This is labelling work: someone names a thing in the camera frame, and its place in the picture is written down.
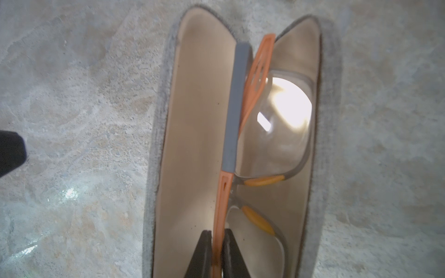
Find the gray felt case exterior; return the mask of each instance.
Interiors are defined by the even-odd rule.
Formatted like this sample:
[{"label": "gray felt case exterior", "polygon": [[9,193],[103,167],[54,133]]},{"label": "gray felt case exterior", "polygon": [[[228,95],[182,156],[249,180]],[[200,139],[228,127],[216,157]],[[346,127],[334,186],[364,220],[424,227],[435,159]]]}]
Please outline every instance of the gray felt case exterior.
[{"label": "gray felt case exterior", "polygon": [[[217,17],[229,30],[227,24],[211,9],[201,7]],[[142,276],[152,277],[154,228],[155,228],[155,201],[159,186],[161,158],[164,147],[168,104],[170,99],[170,86],[172,82],[174,56],[179,25],[183,15],[173,24],[168,35],[162,69],[157,91],[157,107],[154,115],[150,157],[148,165],[148,178],[146,187],[146,203],[143,226],[142,247]],[[297,269],[298,278],[310,278],[316,263],[318,247],[327,205],[328,188],[335,149],[336,127],[340,111],[342,57],[340,49],[340,36],[332,21],[316,17],[304,16],[295,20],[280,35],[286,34],[298,23],[312,17],[321,29],[321,60],[320,76],[318,80],[318,97],[316,108],[316,133],[314,158],[311,174],[311,184],[308,196],[306,217],[300,248]]]}]

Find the concrete floor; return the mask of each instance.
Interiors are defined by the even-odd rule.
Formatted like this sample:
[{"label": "concrete floor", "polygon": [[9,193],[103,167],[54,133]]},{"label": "concrete floor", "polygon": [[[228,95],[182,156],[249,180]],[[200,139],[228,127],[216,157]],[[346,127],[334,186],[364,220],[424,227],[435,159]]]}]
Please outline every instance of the concrete floor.
[{"label": "concrete floor", "polygon": [[[192,1],[0,0],[0,277],[140,277],[165,37]],[[257,47],[314,13],[343,37],[336,173],[315,277],[445,277],[445,4],[207,0]]]}]

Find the black object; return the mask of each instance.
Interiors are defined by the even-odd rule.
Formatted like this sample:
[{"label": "black object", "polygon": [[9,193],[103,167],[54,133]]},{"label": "black object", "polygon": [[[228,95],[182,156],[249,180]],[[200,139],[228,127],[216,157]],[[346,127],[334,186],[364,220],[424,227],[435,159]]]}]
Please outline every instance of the black object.
[{"label": "black object", "polygon": [[250,278],[243,256],[236,244],[232,230],[225,229],[222,242],[222,272],[224,278]]},{"label": "black object", "polygon": [[199,237],[184,278],[210,278],[212,266],[212,232],[204,230]]},{"label": "black object", "polygon": [[25,160],[23,138],[16,132],[0,130],[0,177],[22,165]]},{"label": "black object", "polygon": [[[251,278],[232,230],[225,229],[222,244],[222,272],[224,278]],[[210,278],[212,232],[204,230],[199,237],[184,278]]]}]

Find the safety glasses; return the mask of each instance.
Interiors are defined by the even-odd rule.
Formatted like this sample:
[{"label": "safety glasses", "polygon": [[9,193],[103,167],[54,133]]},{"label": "safety glasses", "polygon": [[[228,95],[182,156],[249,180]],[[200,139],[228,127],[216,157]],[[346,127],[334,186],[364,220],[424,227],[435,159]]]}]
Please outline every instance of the safety glasses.
[{"label": "safety glasses", "polygon": [[[311,79],[295,72],[269,69],[275,35],[264,36],[255,59],[248,43],[238,43],[224,137],[222,167],[216,199],[212,277],[221,277],[221,250],[226,219],[258,234],[268,252],[276,252],[279,269],[290,271],[289,246],[284,233],[261,206],[246,195],[298,174],[310,156],[315,103]],[[252,253],[261,255],[261,244]]]}]

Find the clear lens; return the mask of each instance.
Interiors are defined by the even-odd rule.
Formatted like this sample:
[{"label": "clear lens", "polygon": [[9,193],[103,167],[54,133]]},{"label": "clear lens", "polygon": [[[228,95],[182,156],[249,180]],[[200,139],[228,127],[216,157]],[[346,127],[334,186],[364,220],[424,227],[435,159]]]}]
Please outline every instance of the clear lens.
[{"label": "clear lens", "polygon": [[238,140],[238,176],[277,175],[299,164],[309,142],[311,88],[298,75],[269,72],[266,87]]},{"label": "clear lens", "polygon": [[226,221],[251,277],[282,278],[285,258],[279,240],[261,230],[236,206],[229,209]]}]

